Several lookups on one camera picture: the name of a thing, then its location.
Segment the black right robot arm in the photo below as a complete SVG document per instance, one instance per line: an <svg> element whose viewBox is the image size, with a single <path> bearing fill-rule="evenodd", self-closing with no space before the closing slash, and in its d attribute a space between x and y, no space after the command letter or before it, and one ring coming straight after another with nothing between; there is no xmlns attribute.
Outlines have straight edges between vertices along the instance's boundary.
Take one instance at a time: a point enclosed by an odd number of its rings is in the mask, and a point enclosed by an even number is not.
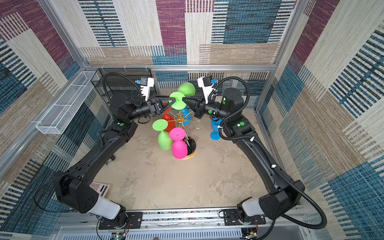
<svg viewBox="0 0 384 240"><path fill-rule="evenodd" d="M217 88L229 80L243 84L246 97L236 88L227 88L220 102L216 102ZM254 216L266 216L272 221L285 218L299 226L319 230L327 225L327 217L321 207L305 193L305 186L300 180L293 180L272 157L261 142L254 126L242 114L250 100L250 88L239 77L227 77L222 81L214 80L212 76L200 77L198 87L203 90L201 97L184 97L186 103L194 112L196 118L209 115L221 120L218 133L221 139L232 141L248 157L261 177L267 195L259 198L248 198L237 205L240 223L249 223ZM286 213L295 207L300 199L305 199L320 215L320 222L308 224L296 220Z"/></svg>

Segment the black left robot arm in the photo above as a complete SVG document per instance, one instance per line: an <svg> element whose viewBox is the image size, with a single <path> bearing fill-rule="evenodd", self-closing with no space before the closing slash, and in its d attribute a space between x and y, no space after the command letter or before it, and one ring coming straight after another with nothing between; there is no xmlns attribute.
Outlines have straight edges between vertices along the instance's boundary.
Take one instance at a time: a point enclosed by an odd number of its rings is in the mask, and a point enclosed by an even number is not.
<svg viewBox="0 0 384 240"><path fill-rule="evenodd" d="M150 90L154 86L152 78L141 78L139 85L126 76L123 79L133 85L138 97L134 99L124 93L109 97L113 121L106 130L98 133L99 143L66 172L58 171L53 178L60 203L82 214L97 215L115 229L128 225L125 207L100 196L90 184L114 153L133 137L138 127L135 119L158 116L176 102L170 97L150 98Z"/></svg>

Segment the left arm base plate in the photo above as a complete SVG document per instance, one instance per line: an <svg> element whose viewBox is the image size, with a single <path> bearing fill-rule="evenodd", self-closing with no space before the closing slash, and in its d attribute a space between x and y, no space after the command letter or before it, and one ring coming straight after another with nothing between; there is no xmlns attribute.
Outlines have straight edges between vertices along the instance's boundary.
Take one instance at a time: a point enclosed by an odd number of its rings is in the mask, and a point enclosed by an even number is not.
<svg viewBox="0 0 384 240"><path fill-rule="evenodd" d="M142 224L142 212L125 212L118 214L114 220L101 218L98 230L128 230L139 229Z"/></svg>

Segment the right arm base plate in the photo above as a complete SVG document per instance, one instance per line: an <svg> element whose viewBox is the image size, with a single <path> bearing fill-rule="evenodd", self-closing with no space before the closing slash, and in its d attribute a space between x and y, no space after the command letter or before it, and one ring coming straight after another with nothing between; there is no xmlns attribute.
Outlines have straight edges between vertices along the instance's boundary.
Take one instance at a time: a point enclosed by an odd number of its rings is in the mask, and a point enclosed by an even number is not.
<svg viewBox="0 0 384 240"><path fill-rule="evenodd" d="M253 226L265 225L266 219L264 216L255 215L253 217L240 216L237 209L222 209L218 213L219 217L224 220L226 226Z"/></svg>

